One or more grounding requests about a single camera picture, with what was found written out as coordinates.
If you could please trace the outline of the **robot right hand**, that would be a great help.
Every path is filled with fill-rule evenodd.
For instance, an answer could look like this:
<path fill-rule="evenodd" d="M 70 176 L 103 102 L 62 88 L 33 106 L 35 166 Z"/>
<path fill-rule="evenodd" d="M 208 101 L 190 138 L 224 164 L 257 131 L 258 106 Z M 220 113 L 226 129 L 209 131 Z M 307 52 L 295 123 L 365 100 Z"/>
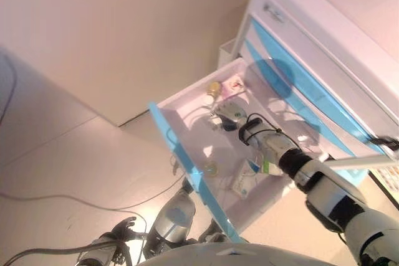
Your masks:
<path fill-rule="evenodd" d="M 221 120 L 221 127 L 226 132 L 238 131 L 242 128 L 246 122 L 248 116 L 242 113 L 233 113 L 233 114 L 218 114 L 218 117 Z"/>

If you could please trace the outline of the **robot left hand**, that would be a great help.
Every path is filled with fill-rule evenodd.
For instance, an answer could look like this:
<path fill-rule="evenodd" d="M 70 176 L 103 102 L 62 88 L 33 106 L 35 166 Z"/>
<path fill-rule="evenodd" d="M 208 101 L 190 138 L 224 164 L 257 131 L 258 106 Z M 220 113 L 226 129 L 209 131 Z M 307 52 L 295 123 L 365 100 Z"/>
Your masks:
<path fill-rule="evenodd" d="M 112 230 L 111 233 L 116 240 L 128 242 L 136 237 L 136 232 L 131 230 L 131 227 L 135 225 L 135 216 L 128 217 L 119 222 Z"/>

